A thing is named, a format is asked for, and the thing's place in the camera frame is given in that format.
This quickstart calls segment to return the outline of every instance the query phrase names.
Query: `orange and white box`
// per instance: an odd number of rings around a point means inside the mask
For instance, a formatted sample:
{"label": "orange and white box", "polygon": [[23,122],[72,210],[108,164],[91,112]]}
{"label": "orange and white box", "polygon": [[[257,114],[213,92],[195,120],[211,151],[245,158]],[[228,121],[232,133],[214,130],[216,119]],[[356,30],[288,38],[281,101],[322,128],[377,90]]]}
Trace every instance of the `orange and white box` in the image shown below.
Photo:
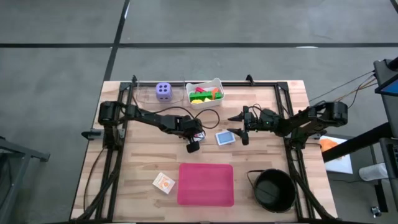
{"label": "orange and white box", "polygon": [[170,177],[167,177],[165,174],[160,173],[152,184],[166,194],[169,194],[175,184],[175,181],[172,180]]}

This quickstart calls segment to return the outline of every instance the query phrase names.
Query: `orange block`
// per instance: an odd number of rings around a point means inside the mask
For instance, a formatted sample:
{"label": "orange block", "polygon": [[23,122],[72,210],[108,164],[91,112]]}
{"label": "orange block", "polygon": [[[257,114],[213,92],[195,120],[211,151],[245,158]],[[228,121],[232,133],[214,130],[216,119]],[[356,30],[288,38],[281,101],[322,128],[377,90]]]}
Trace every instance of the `orange block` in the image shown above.
{"label": "orange block", "polygon": [[216,99],[216,93],[218,93],[218,89],[217,89],[217,88],[214,88],[214,89],[211,91],[211,98],[212,98],[212,100],[215,100],[215,99]]}

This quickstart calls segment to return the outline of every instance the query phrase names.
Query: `black bucket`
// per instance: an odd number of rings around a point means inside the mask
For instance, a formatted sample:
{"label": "black bucket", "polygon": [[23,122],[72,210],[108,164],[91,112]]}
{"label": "black bucket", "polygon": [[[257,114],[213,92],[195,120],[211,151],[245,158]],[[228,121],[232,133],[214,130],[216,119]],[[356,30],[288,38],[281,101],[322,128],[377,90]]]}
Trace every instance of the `black bucket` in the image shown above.
{"label": "black bucket", "polygon": [[254,197],[258,204],[270,212],[288,211],[296,200],[297,190],[293,180],[277,169],[252,170],[261,172],[254,185]]}

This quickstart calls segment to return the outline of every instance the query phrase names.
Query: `white paper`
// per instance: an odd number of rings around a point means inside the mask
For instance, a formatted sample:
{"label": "white paper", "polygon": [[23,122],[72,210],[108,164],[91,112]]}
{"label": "white paper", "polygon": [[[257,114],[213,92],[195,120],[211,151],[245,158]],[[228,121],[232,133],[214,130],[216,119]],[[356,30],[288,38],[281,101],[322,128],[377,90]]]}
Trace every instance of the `white paper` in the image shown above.
{"label": "white paper", "polygon": [[[346,139],[333,138],[333,137],[329,137],[329,136],[322,136],[320,139],[330,139],[334,142],[337,142],[338,144],[341,144],[341,143],[347,141]],[[337,158],[335,160],[326,162],[325,168],[327,171],[341,172],[344,174],[353,174],[353,167],[351,165],[351,158],[350,158],[349,154],[345,155],[341,158]]]}

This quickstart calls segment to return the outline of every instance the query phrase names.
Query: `pink silicone mat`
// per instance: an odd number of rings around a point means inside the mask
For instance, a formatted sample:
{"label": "pink silicone mat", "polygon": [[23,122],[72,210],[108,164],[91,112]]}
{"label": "pink silicone mat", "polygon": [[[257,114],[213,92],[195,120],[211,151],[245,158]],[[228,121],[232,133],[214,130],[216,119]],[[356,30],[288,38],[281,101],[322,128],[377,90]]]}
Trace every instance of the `pink silicone mat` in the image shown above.
{"label": "pink silicone mat", "polygon": [[227,164],[180,164],[177,202],[180,205],[234,205],[233,168]]}

